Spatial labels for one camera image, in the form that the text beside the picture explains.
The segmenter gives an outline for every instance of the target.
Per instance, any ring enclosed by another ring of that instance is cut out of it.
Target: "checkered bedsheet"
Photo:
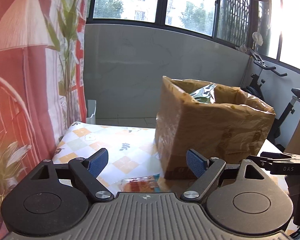
[[[109,162],[98,176],[98,180],[114,195],[120,191],[116,182],[122,179],[160,174],[158,180],[161,191],[181,194],[194,180],[165,180],[154,142],[155,129],[93,125],[73,123],[59,143],[54,163],[68,163],[76,157],[88,158],[101,148],[109,152]],[[269,141],[265,141],[262,151],[280,152]],[[284,176],[266,173],[287,192]],[[290,223],[287,233],[297,229]]]

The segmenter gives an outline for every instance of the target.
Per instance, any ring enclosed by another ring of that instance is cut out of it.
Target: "snack package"
[[[199,88],[198,90],[190,93],[190,95],[199,103],[202,104],[213,104],[215,103],[214,98],[214,88],[216,84],[210,84],[203,88]]]
[[[160,174],[133,179],[122,179],[117,182],[117,185],[123,192],[160,192],[157,183],[159,176]]]

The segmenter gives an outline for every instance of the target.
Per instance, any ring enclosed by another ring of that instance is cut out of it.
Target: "red curtain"
[[[72,122],[85,122],[86,2],[0,0],[0,205]]]

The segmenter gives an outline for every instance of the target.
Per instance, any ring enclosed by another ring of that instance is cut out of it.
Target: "tile floor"
[[[155,128],[155,117],[153,118],[96,118],[96,124]]]

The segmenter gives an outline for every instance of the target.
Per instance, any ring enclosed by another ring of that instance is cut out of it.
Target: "ribbed gray plate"
[[[222,231],[209,221],[198,204],[182,202],[174,193],[119,193],[113,201],[94,204],[84,220],[67,232],[38,238],[10,233],[4,238],[4,240],[30,239],[244,240],[247,238]],[[290,238],[279,232],[273,236],[256,239]]]

